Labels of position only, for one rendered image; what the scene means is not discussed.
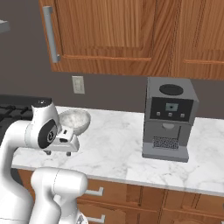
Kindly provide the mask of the wooden base cupboard door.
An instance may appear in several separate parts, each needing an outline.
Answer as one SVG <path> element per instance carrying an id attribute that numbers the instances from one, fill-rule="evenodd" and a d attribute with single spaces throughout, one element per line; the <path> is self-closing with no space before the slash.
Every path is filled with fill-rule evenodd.
<path id="1" fill-rule="evenodd" d="M 166 190 L 158 224 L 224 224 L 224 197 Z"/>

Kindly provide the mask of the wooden wall cupboard door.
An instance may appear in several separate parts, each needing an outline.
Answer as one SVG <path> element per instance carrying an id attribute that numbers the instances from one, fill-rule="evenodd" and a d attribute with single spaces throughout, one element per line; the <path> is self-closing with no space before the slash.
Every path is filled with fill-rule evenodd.
<path id="1" fill-rule="evenodd" d="M 54 72 L 167 76 L 178 0 L 38 0 Z M 43 6 L 52 6 L 58 63 Z"/>
<path id="2" fill-rule="evenodd" d="M 224 0 L 180 0 L 171 76 L 224 80 Z"/>

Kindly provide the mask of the grey extractor hood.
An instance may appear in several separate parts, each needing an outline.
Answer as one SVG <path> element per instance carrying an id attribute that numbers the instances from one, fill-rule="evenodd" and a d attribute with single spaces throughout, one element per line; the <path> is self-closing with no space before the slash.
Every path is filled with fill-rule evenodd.
<path id="1" fill-rule="evenodd" d="M 8 32 L 10 29 L 10 23 L 0 19 L 0 33 Z"/>

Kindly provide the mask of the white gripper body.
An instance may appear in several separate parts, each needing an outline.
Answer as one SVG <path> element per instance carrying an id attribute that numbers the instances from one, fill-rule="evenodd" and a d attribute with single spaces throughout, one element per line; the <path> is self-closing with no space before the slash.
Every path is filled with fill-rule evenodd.
<path id="1" fill-rule="evenodd" d="M 77 136 L 73 136 L 68 142 L 62 141 L 50 144 L 44 151 L 61 151 L 61 152 L 77 152 L 80 148 L 80 143 Z"/>

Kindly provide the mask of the white speckled bowl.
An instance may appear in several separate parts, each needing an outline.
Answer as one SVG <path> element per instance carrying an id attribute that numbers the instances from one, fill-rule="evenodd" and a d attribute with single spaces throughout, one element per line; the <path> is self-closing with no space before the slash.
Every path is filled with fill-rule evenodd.
<path id="1" fill-rule="evenodd" d="M 83 109 L 69 109 L 59 114 L 59 122 L 73 129 L 76 136 L 84 133 L 91 122 L 91 115 Z"/>

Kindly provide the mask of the white wall socket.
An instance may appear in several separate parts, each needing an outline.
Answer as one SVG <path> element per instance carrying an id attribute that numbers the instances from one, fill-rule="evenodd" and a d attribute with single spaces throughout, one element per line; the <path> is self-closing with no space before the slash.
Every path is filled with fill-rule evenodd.
<path id="1" fill-rule="evenodd" d="M 76 94 L 85 94 L 85 87 L 84 87 L 84 79 L 82 76 L 73 76 L 72 77 L 73 82 L 73 91 Z"/>

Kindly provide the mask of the wooden drawer front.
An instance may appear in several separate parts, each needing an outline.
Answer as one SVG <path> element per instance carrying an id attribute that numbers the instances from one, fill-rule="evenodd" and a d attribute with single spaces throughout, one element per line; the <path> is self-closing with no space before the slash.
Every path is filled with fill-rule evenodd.
<path id="1" fill-rule="evenodd" d="M 111 181 L 97 179 L 88 180 L 88 190 L 99 191 L 103 188 L 102 196 L 84 194 L 78 198 L 78 202 L 94 202 L 98 204 L 110 204 L 125 207 L 138 207 L 141 187 Z"/>
<path id="2" fill-rule="evenodd" d="M 79 204 L 86 217 L 100 218 L 106 215 L 105 224 L 158 224 L 158 212 L 122 206 Z"/>

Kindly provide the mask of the grey coffee machine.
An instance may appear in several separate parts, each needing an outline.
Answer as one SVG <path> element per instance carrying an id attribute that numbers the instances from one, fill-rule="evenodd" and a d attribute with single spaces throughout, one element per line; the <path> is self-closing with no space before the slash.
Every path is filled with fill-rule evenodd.
<path id="1" fill-rule="evenodd" d="M 189 79 L 149 77 L 142 156 L 187 163 L 187 144 L 199 103 Z"/>

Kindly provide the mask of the black hob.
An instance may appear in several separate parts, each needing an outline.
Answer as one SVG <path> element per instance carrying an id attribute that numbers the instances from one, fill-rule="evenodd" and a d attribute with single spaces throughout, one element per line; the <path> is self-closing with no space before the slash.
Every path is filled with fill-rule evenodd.
<path id="1" fill-rule="evenodd" d="M 32 106 L 45 107 L 51 103 L 52 99 L 49 97 L 0 94 L 0 145 L 12 123 L 17 120 L 32 120 Z"/>

